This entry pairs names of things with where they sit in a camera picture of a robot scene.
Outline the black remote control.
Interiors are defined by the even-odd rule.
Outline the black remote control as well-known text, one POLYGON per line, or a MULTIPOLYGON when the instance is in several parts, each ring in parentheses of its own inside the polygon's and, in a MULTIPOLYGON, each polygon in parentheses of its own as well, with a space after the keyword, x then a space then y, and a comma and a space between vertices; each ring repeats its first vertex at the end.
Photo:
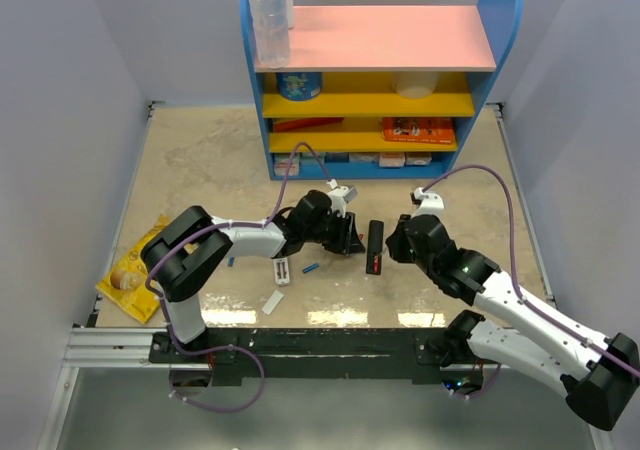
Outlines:
POLYGON ((380 275, 382 270, 384 223, 380 220, 371 220, 367 237, 365 271, 369 275, 380 275))

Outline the white remote control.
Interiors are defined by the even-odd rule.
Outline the white remote control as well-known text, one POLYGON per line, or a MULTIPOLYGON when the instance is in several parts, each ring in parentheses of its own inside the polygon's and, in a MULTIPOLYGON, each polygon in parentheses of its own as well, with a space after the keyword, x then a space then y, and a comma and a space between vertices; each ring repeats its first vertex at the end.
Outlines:
POLYGON ((274 279, 278 286, 286 286, 291 282, 289 260, 287 257, 273 260, 274 279))

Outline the white battery cover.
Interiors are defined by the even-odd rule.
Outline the white battery cover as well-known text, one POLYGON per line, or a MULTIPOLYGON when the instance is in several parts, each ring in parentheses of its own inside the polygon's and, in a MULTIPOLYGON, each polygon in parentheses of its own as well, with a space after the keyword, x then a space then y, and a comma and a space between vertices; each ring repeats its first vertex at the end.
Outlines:
POLYGON ((271 315, 283 298, 284 294, 278 290, 275 290, 263 305, 262 312, 265 315, 271 315))

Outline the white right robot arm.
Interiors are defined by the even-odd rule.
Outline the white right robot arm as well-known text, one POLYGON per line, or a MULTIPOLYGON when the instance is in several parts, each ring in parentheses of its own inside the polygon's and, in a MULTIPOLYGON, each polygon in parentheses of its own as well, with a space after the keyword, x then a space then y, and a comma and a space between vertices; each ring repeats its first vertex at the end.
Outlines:
POLYGON ((474 356, 517 370, 561 395, 583 421, 612 430, 639 388, 639 348, 544 303, 483 254, 459 248, 435 215, 400 216, 387 238, 391 258, 416 265, 445 295, 507 323, 473 317, 445 339, 459 363, 474 356))

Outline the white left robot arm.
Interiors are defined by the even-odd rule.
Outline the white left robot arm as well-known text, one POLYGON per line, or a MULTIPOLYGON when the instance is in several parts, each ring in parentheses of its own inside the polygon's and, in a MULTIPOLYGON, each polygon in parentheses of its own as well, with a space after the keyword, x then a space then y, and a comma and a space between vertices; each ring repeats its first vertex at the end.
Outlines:
POLYGON ((216 268, 229 258, 277 259, 316 243, 333 254, 365 252, 347 204, 357 196, 352 186, 325 193, 311 190, 296 206, 271 220, 239 222, 209 215, 191 206, 141 250, 148 275, 159 284, 163 312, 171 324, 171 348, 185 362, 200 360, 207 350, 206 325, 198 293, 216 268))

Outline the red tissue pack right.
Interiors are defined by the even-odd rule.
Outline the red tissue pack right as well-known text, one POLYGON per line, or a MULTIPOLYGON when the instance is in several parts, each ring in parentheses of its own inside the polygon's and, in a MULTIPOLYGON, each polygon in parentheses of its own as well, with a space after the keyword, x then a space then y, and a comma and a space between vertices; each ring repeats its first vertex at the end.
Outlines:
POLYGON ((406 163, 404 152, 381 152, 378 163, 381 168, 401 168, 406 163))

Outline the white tissue pack right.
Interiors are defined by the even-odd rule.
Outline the white tissue pack right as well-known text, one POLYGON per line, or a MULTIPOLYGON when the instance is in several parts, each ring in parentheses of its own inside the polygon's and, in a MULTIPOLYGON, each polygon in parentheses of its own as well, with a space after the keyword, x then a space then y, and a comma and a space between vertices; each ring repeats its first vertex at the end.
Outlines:
POLYGON ((430 152, 413 152, 405 154, 405 164, 407 166, 426 166, 432 161, 430 152))

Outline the blue tissue pack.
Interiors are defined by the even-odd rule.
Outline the blue tissue pack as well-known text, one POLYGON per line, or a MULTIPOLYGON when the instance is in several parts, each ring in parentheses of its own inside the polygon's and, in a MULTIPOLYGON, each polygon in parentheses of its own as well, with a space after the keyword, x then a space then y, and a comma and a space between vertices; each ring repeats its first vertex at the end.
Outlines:
POLYGON ((324 161, 326 163, 348 163, 349 153, 348 152, 326 152, 324 156, 324 161))

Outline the red white tissue pack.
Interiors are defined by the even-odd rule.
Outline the red white tissue pack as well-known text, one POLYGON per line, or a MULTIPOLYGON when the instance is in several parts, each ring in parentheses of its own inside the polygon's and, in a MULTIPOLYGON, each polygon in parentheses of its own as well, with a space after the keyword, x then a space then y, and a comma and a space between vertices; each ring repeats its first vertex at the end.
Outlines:
POLYGON ((297 176, 300 169, 300 155, 274 154, 273 168, 276 176, 284 176, 285 174, 288 174, 290 177, 297 176))

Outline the orange box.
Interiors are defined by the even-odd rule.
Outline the orange box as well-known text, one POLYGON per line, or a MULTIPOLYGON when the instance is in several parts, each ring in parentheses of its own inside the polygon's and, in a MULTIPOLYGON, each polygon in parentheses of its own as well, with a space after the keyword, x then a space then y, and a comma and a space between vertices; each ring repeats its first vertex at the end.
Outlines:
POLYGON ((384 117, 385 141, 450 145, 456 142, 453 120, 448 117, 384 117))

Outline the red flat book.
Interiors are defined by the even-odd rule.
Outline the red flat book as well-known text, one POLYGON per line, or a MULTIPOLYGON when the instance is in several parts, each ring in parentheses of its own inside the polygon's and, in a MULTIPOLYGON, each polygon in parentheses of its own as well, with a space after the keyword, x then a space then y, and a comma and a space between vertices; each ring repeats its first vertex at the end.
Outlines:
POLYGON ((280 118, 273 120, 272 131, 274 133, 298 131, 343 121, 343 117, 280 118))

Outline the blue shelf unit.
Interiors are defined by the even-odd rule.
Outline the blue shelf unit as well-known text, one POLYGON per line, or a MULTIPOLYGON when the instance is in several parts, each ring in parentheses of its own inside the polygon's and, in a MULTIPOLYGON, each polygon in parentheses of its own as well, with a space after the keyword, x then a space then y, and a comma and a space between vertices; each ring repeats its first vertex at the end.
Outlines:
POLYGON ((377 164, 305 166, 301 180, 433 179, 450 171, 486 103, 516 40, 523 0, 477 0, 473 5, 298 6, 290 33, 292 72, 321 72, 323 88, 312 100, 292 102, 276 88, 275 71, 262 66, 249 0, 239 0, 241 31, 268 174, 273 155, 311 146, 319 152, 421 152, 426 166, 377 164), (438 72, 426 98, 396 94, 396 72, 438 72), (384 117, 448 117, 450 145, 387 142, 384 117), (337 124, 274 133, 280 118, 343 117, 337 124))

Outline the blue cartoon can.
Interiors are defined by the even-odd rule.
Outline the blue cartoon can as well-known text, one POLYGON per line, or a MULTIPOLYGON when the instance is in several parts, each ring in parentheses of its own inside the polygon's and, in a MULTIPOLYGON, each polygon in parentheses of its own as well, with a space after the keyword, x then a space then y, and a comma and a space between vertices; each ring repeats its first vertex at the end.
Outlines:
POLYGON ((290 101, 309 101, 317 97, 323 88, 321 72, 281 72, 276 74, 279 94, 290 101))

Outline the yellow chips bag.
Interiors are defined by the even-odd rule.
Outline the yellow chips bag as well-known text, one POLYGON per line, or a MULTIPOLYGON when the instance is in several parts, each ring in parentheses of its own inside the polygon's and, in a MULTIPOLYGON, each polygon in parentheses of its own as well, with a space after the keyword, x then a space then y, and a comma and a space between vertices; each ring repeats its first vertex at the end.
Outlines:
POLYGON ((141 324, 146 324, 159 308, 155 294, 145 286, 148 270, 141 259, 141 251, 168 223, 168 217, 161 214, 153 227, 96 284, 101 296, 141 324))

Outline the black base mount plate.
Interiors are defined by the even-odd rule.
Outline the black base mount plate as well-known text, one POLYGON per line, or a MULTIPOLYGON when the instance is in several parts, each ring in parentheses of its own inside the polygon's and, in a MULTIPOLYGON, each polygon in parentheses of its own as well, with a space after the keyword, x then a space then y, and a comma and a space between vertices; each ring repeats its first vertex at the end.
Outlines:
POLYGON ((238 386, 260 376, 244 348, 269 379, 409 380, 437 384, 479 358, 444 328, 210 328, 208 341, 186 355, 166 331, 152 336, 149 360, 172 369, 207 371, 214 386, 238 386))

